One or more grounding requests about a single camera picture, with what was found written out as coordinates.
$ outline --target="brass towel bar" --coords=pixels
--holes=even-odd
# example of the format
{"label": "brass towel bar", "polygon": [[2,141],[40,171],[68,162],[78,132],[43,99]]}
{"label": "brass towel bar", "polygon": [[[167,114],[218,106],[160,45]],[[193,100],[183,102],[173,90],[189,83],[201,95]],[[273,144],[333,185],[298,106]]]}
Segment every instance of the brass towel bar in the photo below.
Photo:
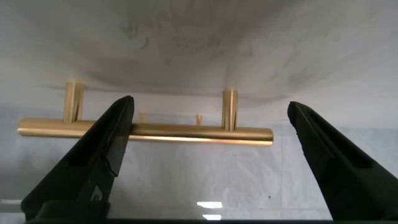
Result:
{"label": "brass towel bar", "polygon": [[[19,123],[22,136],[80,138],[95,121],[81,120],[84,85],[67,83],[63,119],[25,118]],[[144,113],[140,123],[133,124],[130,140],[165,142],[206,142],[218,144],[246,144],[270,146],[274,134],[267,128],[237,128],[238,92],[223,92],[222,126],[202,125],[202,116],[197,115],[197,125],[150,124]]]}

